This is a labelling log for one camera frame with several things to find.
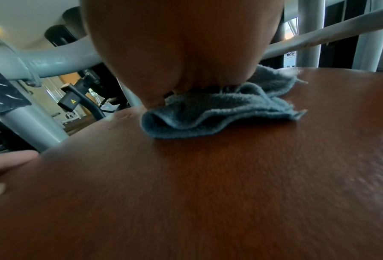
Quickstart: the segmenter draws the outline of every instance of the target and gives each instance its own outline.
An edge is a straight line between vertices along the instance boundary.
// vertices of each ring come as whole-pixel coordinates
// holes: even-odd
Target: ceiling
[[[18,48],[34,46],[46,29],[62,22],[65,10],[78,5],[79,0],[0,0],[0,38]]]

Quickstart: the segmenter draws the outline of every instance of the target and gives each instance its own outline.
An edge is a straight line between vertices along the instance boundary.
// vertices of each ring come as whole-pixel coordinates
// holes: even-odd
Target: blue cloth
[[[296,112],[293,105],[278,98],[298,81],[259,65],[240,86],[168,97],[165,107],[143,115],[141,126],[152,137],[174,139],[215,134],[231,122],[249,117],[298,120],[306,111]]]

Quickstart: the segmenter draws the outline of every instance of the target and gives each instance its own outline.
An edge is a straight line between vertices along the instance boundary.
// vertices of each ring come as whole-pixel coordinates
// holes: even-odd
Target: folded towel
[[[297,120],[306,111],[296,112],[293,105],[277,97],[298,81],[295,76],[259,65],[240,86],[168,97],[165,107],[143,115],[141,126],[152,137],[174,139],[215,134],[231,122],[249,117]]]

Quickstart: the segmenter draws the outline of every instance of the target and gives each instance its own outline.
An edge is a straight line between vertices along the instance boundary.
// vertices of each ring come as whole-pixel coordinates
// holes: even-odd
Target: leather texture
[[[0,259],[383,259],[383,74],[298,78],[298,122],[155,140],[131,108],[0,177]]]

